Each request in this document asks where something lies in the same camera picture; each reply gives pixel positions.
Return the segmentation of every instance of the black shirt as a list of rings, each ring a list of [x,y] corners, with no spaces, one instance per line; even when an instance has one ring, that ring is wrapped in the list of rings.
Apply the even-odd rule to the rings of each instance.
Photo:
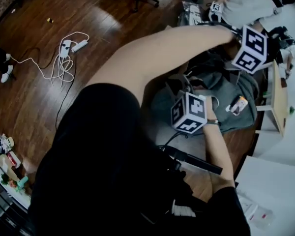
[[[36,235],[189,228],[206,235],[249,235],[236,191],[213,195],[196,217],[174,216],[190,204],[173,161],[140,128],[135,96],[116,85],[83,89],[61,120],[39,165],[29,216]]]

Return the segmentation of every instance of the white shirt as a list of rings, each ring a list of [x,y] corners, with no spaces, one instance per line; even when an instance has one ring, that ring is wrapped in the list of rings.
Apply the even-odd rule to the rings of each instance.
[[[222,18],[226,23],[242,28],[259,18],[271,20],[276,9],[272,0],[227,0],[222,9]]]
[[[295,59],[295,45],[291,45],[286,49],[281,49],[280,52],[284,64],[287,63],[290,54],[292,54],[292,57]]]

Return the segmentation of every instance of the sticker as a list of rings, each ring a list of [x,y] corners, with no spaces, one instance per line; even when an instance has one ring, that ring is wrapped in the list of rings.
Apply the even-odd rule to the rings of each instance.
[[[225,111],[226,112],[231,111],[233,115],[238,116],[240,112],[243,111],[247,105],[248,105],[248,101],[245,99],[245,97],[239,95],[234,101],[234,104],[228,105]]]

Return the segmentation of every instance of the hand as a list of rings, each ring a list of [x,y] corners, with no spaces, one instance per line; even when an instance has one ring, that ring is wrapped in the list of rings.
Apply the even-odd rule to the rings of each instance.
[[[206,97],[206,117],[209,120],[216,120],[217,117],[213,111],[213,104],[212,104],[212,97],[207,96]]]

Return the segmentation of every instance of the white cube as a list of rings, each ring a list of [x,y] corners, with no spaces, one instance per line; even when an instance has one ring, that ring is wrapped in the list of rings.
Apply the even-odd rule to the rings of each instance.
[[[232,65],[254,74],[266,61],[266,36],[248,27],[243,27],[242,44]]]
[[[219,3],[213,1],[211,4],[210,10],[212,12],[222,13],[222,6]]]
[[[193,134],[207,123],[206,97],[185,93],[171,108],[174,129]]]

